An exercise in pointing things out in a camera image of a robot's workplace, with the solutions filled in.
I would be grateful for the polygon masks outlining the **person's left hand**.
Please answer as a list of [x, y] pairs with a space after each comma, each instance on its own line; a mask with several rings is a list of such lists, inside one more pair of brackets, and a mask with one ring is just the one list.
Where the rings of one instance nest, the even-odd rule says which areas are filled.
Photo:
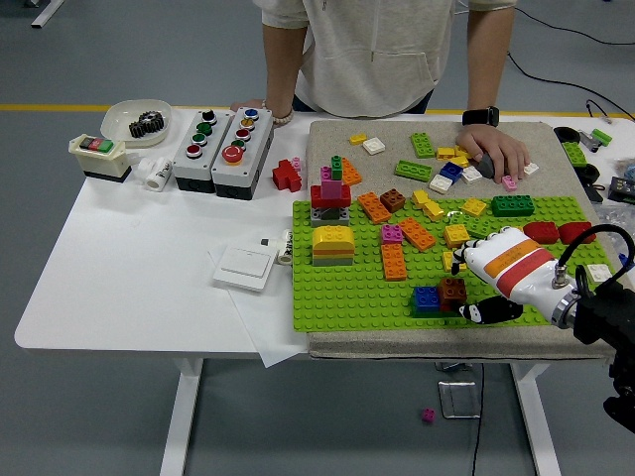
[[478, 162], [488, 155], [497, 183], [501, 183], [504, 176], [522, 179], [525, 167], [531, 163], [530, 153], [523, 142], [490, 125], [462, 126], [455, 141]]

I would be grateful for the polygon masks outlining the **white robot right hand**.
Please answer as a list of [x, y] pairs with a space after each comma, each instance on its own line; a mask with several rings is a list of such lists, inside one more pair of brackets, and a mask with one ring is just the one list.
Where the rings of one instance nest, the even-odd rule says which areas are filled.
[[485, 239], [469, 240], [452, 252], [451, 272], [464, 264], [498, 292], [496, 297], [462, 304], [458, 312], [477, 324], [493, 324], [520, 317], [533, 306], [559, 328], [572, 325], [579, 296], [567, 267], [521, 230], [504, 227]]

